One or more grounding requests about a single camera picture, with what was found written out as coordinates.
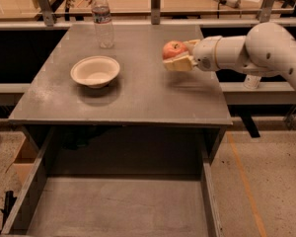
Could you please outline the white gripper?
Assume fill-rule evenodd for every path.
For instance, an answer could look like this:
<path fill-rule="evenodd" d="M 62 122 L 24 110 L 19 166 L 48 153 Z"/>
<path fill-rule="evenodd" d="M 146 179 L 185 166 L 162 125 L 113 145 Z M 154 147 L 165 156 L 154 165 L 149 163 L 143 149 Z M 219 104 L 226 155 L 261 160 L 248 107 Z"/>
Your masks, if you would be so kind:
<path fill-rule="evenodd" d="M 221 36 L 217 36 L 187 40 L 185 46 L 190 55 L 167 58 L 163 64 L 169 71 L 189 72 L 196 65 L 202 71 L 218 71 L 216 48 L 221 39 Z"/>

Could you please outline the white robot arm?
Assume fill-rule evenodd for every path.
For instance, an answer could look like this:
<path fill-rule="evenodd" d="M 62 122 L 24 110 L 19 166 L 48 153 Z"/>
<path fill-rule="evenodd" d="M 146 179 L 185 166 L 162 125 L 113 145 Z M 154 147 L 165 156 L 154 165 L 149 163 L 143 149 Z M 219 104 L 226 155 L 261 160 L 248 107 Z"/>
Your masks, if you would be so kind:
<path fill-rule="evenodd" d="M 296 39 L 272 22 L 258 24 L 244 36 L 171 40 L 162 56 L 169 71 L 230 69 L 259 77 L 280 75 L 296 92 Z"/>

